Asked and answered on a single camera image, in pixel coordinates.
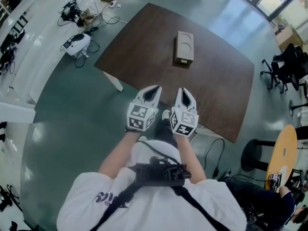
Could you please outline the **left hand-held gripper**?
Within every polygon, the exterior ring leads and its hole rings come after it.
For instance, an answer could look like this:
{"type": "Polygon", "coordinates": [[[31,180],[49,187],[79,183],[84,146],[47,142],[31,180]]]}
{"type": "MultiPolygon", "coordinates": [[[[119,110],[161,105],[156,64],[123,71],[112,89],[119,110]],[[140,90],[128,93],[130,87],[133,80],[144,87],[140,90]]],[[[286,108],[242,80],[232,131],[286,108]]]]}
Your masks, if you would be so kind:
{"type": "Polygon", "coordinates": [[[127,127],[137,131],[146,131],[154,122],[158,112],[158,103],[162,87],[148,86],[138,92],[137,99],[130,104],[127,112],[127,127]]]}

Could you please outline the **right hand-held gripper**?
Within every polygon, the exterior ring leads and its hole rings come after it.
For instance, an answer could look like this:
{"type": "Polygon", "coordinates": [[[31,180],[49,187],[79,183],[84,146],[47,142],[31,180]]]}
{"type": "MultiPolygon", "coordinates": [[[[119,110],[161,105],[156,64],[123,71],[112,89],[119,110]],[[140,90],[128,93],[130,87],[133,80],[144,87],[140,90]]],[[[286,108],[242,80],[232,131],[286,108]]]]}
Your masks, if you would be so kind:
{"type": "Polygon", "coordinates": [[[196,130],[198,119],[199,115],[196,111],[195,98],[186,88],[179,88],[169,119],[172,132],[177,135],[189,137],[196,130]]]}

